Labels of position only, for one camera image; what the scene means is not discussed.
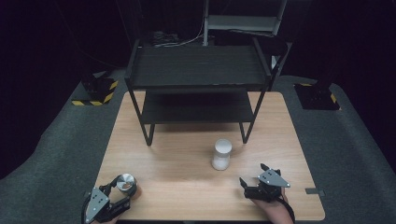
carpeted floor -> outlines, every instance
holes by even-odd
[[[120,82],[108,105],[66,102],[33,156],[0,180],[0,223],[80,222],[84,193],[95,183],[127,91],[123,75],[113,72]],[[274,91],[284,95],[311,174],[324,192],[326,217],[319,223],[396,223],[395,174],[343,90],[331,86],[342,110],[303,110],[293,83],[314,80],[279,77]]]

white cylinder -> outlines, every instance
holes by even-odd
[[[215,155],[213,156],[212,166],[216,170],[225,170],[230,165],[230,154],[233,146],[227,139],[219,139],[215,144]]]

wooden tabletop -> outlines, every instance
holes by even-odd
[[[142,108],[145,93],[135,93]],[[256,104],[259,94],[249,94]],[[233,144],[225,171],[211,165],[220,138]],[[134,220],[266,220],[254,203],[245,199],[239,177],[250,186],[263,172],[260,164],[280,169],[290,184],[286,189],[297,220],[322,220],[325,213],[283,96],[267,92],[247,144],[237,123],[156,125],[154,140],[146,145],[131,97],[125,93],[95,186],[117,175],[131,174],[142,189],[131,209],[120,219]],[[111,202],[122,197],[117,189]]]

white container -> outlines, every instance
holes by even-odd
[[[215,155],[213,156],[212,166],[216,170],[225,170],[230,165],[230,154],[233,146],[227,139],[219,139],[215,144]]]

wire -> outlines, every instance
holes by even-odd
[[[121,67],[121,66],[116,66],[116,65],[111,64],[111,63],[103,62],[102,60],[99,60],[99,59],[97,59],[97,58],[91,56],[91,54],[89,54],[89,53],[87,53],[86,51],[84,51],[84,50],[79,46],[79,44],[78,44],[78,42],[77,42],[77,39],[76,39],[76,37],[74,36],[74,33],[72,32],[72,29],[70,28],[69,24],[67,23],[66,18],[64,17],[64,14],[62,13],[61,8],[59,7],[57,1],[55,1],[55,5],[56,5],[56,7],[58,8],[59,13],[61,14],[62,20],[64,21],[64,25],[66,26],[67,30],[69,31],[70,35],[71,35],[72,38],[73,38],[73,40],[74,40],[74,42],[75,42],[75,44],[76,44],[78,50],[79,50],[81,53],[83,53],[83,54],[86,55],[87,57],[89,57],[89,58],[91,58],[91,59],[93,59],[93,60],[95,60],[95,61],[97,61],[97,62],[99,62],[99,63],[105,64],[105,65],[108,65],[108,66],[111,66],[111,67],[114,67],[114,68],[123,68],[123,67]]]
[[[179,46],[183,46],[186,44],[191,43],[192,41],[198,39],[199,37],[203,36],[201,35],[202,29],[204,28],[204,23],[205,23],[205,0],[204,0],[204,13],[202,16],[202,22],[201,22],[201,28],[199,29],[198,35],[190,40],[186,40],[186,41],[182,41],[180,43],[165,43],[165,44],[159,44],[159,45],[155,45],[154,47],[166,47],[166,48],[170,48],[170,47],[179,47]]]

